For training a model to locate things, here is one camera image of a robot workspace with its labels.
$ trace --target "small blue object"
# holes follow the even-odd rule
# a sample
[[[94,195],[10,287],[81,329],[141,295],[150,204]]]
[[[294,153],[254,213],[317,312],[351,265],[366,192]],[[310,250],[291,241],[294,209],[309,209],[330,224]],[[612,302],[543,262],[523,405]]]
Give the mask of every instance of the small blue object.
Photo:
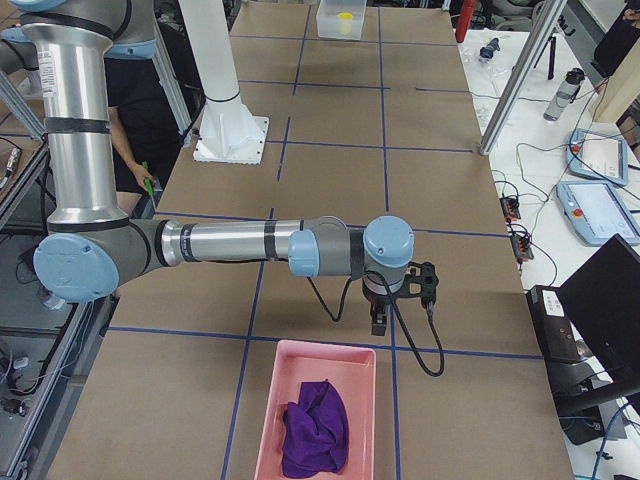
[[[311,230],[293,232],[289,237],[289,270],[296,277],[317,277],[320,271],[320,250]]]
[[[587,245],[604,245],[616,233],[628,244],[640,245],[640,226],[609,182],[559,182],[556,195],[564,214]]]
[[[9,0],[13,6],[25,12],[44,12],[59,7],[67,0]]]
[[[366,252],[384,267],[405,267],[413,258],[413,231],[401,218],[376,218],[365,228],[363,239]]]
[[[111,257],[74,233],[45,238],[36,249],[33,265],[42,284],[69,302],[90,302],[109,295],[120,280]]]
[[[3,30],[0,33],[0,37],[3,40],[14,43],[31,43],[31,40],[27,38],[27,36],[22,32],[22,28],[20,27],[11,27]]]
[[[617,157],[609,162],[609,172],[594,172],[583,163],[582,152],[584,151],[585,137],[593,135],[598,138],[587,140],[587,142],[598,142],[602,140],[612,140],[618,143]],[[583,178],[593,178],[594,180],[608,180],[619,187],[624,187],[629,183],[629,166],[627,158],[627,142],[620,135],[610,136],[602,133],[590,132],[582,128],[576,128],[567,145],[567,163],[569,170],[574,175]]]
[[[156,39],[136,43],[114,43],[104,54],[118,60],[148,60],[156,52]]]

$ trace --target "purple cloth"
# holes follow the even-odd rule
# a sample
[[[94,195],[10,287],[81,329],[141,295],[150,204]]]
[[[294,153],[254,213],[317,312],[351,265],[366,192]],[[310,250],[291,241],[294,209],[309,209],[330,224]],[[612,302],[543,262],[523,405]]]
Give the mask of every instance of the purple cloth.
[[[303,382],[298,403],[287,405],[284,423],[285,477],[309,478],[342,470],[349,451],[349,425],[342,399],[329,382]]]

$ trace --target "black monitor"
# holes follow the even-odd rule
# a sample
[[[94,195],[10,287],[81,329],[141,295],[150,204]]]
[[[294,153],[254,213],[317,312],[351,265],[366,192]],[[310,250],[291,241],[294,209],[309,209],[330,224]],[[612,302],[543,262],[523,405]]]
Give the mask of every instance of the black monitor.
[[[612,237],[557,291],[567,317],[613,379],[581,395],[556,399],[560,415],[622,396],[640,413],[640,255]]]

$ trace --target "pink bin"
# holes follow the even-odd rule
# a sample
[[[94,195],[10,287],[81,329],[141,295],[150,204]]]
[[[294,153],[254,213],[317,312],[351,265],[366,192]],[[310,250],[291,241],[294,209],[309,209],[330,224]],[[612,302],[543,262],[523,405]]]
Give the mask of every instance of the pink bin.
[[[297,402],[302,382],[329,380],[340,394],[349,422],[349,456],[339,474],[314,480],[372,480],[376,352],[369,348],[281,340],[269,389],[255,480],[287,480],[282,474],[287,402]]]

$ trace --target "table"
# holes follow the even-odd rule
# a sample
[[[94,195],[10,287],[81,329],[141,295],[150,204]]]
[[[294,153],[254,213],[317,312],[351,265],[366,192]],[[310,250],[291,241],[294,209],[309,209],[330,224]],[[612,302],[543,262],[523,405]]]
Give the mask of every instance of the table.
[[[368,8],[355,43],[319,39],[315,8],[243,4],[232,47],[270,117],[262,163],[184,151],[158,217],[403,216],[440,277],[444,376],[395,323],[371,337],[357,289],[331,324],[281,263],[155,271],[126,286],[50,480],[251,478],[281,338],[376,350],[376,478],[572,477],[448,14]],[[329,304],[343,282],[319,279]],[[424,312],[400,308],[433,365]]]
[[[497,100],[487,98],[502,93],[511,66],[515,64],[517,57],[526,41],[525,33],[519,32],[468,32],[464,44],[460,45],[461,58],[465,67],[469,88],[475,94],[474,104],[482,129],[488,123],[488,119],[497,104]],[[494,59],[486,64],[477,60],[477,52],[492,38],[500,40],[500,52]],[[509,117],[507,126],[503,130],[496,148],[490,154],[491,168],[498,194],[503,191],[506,195],[514,193],[511,186],[505,186],[502,182],[507,180],[513,183],[521,194],[529,196],[521,199],[522,220],[519,222],[529,230],[534,230],[533,241],[536,245],[548,252],[557,264],[557,274],[551,263],[539,249],[534,248],[536,258],[524,264],[522,269],[522,286],[525,290],[533,285],[547,285],[555,277],[554,285],[561,285],[576,269],[578,269],[597,250],[596,247],[584,245],[574,233],[569,222],[564,218],[561,206],[552,194],[550,201],[540,210],[541,202],[531,194],[542,197],[543,194],[523,181],[523,174],[516,158],[516,147],[526,142],[542,149],[563,145],[570,133],[578,125],[581,128],[593,129],[604,134],[619,133],[613,124],[593,123],[589,110],[582,113],[587,103],[595,102],[596,97],[592,92],[592,85],[587,80],[580,92],[583,98],[565,109],[557,122],[550,123],[542,119],[548,101],[562,81],[564,74],[574,67],[579,66],[575,56],[571,52],[566,40],[557,36],[556,76],[553,80],[547,80],[548,50],[542,57],[536,70],[527,77],[521,99]],[[524,178],[539,187],[543,192],[550,193],[560,179],[578,180],[565,171],[566,160],[564,148],[549,152],[521,146],[521,165]],[[638,165],[638,161],[631,151],[629,163]],[[630,172],[628,190],[636,195],[640,194],[640,175],[635,171]],[[638,209],[640,203],[628,193],[618,190],[630,209]],[[602,370],[595,359],[590,360],[595,371]],[[640,472],[640,436],[633,429],[627,427],[629,440],[609,442],[606,451],[614,456],[612,461],[600,463],[598,478],[612,479],[613,474],[625,473],[637,477]],[[574,473],[591,478],[594,453],[600,446],[600,440],[594,440],[582,446],[574,446],[567,441]]]

